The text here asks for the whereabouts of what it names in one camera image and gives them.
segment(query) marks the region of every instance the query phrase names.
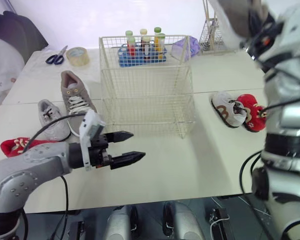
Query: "children's shoe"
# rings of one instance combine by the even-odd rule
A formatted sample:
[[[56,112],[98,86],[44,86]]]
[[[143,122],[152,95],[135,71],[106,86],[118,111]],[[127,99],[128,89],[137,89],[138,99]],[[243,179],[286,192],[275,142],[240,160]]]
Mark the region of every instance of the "children's shoe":
[[[61,92],[68,115],[86,113],[92,109],[97,112],[88,91],[81,79],[72,71],[61,73]],[[67,119],[71,132],[79,137],[79,127],[85,116],[75,116]]]
[[[211,104],[228,127],[237,128],[244,123],[247,113],[243,104],[234,100],[226,91],[215,93]]]
[[[38,112],[42,127],[62,117],[60,109],[47,99],[43,99],[38,103]],[[43,133],[49,141],[56,142],[64,141],[71,135],[66,119],[52,124]]]
[[[257,133],[266,127],[266,116],[264,112],[260,116],[260,111],[265,107],[258,104],[256,98],[251,94],[243,94],[237,98],[246,110],[246,119],[243,125],[245,128],[253,133]]]
[[[7,157],[14,157],[22,154],[24,151],[26,145],[29,142],[28,137],[17,137],[16,139],[10,139],[2,142],[0,144],[0,148],[2,152],[7,156]],[[33,148],[36,145],[40,144],[46,144],[46,143],[55,143],[55,141],[46,141],[46,140],[34,140],[30,146],[29,149]]]

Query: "wire basket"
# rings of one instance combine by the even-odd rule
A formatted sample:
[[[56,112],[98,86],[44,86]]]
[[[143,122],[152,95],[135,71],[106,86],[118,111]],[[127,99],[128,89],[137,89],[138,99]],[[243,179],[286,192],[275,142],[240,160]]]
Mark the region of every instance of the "wire basket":
[[[141,41],[140,36],[135,38],[137,43]],[[134,52],[133,64],[137,57],[142,57],[142,62],[132,66],[131,59],[122,63],[119,55],[127,48],[125,36],[100,38],[105,130],[147,136],[178,134],[183,138],[195,123],[192,72],[187,64],[191,56],[189,37],[166,36],[162,52],[156,50],[154,36],[150,39],[148,50],[152,53],[141,46],[140,56]],[[161,59],[156,59],[158,52]]]
[[[205,21],[199,45],[203,55],[226,53],[231,51],[227,49],[222,39],[217,18],[210,18],[208,21]]]
[[[106,132],[128,131],[137,136],[180,137],[195,123],[193,95],[108,98],[103,100]]]
[[[106,36],[99,39],[101,68],[112,69],[145,65],[178,66],[183,65],[190,58],[189,36],[166,35],[164,45],[156,44],[154,35],[150,38],[149,47],[145,48],[141,36],[135,38],[135,47],[131,51],[126,36]]]
[[[193,94],[189,66],[125,67],[101,70],[103,98]]]

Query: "blue test tube rack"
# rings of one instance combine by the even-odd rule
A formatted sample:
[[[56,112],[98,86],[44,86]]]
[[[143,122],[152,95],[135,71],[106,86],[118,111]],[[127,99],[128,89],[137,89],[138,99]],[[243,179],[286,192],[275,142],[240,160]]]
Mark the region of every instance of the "blue test tube rack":
[[[155,50],[155,45],[151,43],[148,55],[149,59],[145,59],[145,54],[141,48],[140,42],[136,43],[134,56],[129,54],[127,44],[123,44],[118,50],[119,65],[120,67],[125,68],[144,64],[163,63],[167,60],[167,57],[165,56],[166,53],[167,49],[164,48],[162,59],[159,59],[159,52]]]

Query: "gray sneaker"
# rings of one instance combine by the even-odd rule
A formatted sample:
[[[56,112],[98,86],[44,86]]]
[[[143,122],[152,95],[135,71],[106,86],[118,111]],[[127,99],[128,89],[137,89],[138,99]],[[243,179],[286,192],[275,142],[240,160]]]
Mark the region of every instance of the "gray sneaker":
[[[59,108],[47,99],[43,99],[38,103],[38,112],[42,127],[62,117]],[[43,133],[47,140],[57,142],[64,141],[71,135],[66,119],[51,125]]]
[[[89,109],[97,112],[84,83],[72,71],[61,73],[61,92],[68,115],[86,113]],[[77,137],[79,137],[79,127],[83,119],[84,116],[67,119],[71,132]]]

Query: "shoelace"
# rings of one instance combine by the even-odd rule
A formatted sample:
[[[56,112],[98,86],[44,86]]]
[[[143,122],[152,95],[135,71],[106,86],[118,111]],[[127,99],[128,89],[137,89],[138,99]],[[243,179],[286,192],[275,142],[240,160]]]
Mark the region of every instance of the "shoelace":
[[[25,148],[29,141],[28,140],[24,141],[24,139],[21,138],[20,140],[15,139],[13,142],[14,142],[15,146],[12,149],[18,149],[20,146]],[[18,154],[22,154],[22,152],[23,152],[23,149],[17,151]]]
[[[50,108],[50,109],[48,109],[47,111],[46,111],[46,113],[44,113],[43,114],[43,117],[44,117],[44,119],[51,119],[51,115],[52,115],[53,113],[52,113],[52,108]]]
[[[233,111],[235,114],[239,114],[240,111],[245,111],[245,112],[247,111],[246,109],[241,107],[241,102],[239,102],[239,101],[230,100],[228,103],[230,103],[230,104],[234,103]]]
[[[91,109],[89,103],[87,103],[81,96],[71,96],[69,97],[68,102],[70,104],[69,114],[86,112]]]
[[[257,111],[257,117],[259,117],[259,118],[266,118],[267,117],[267,112],[265,111],[265,112],[263,112],[261,115],[260,115],[260,110],[258,110]]]

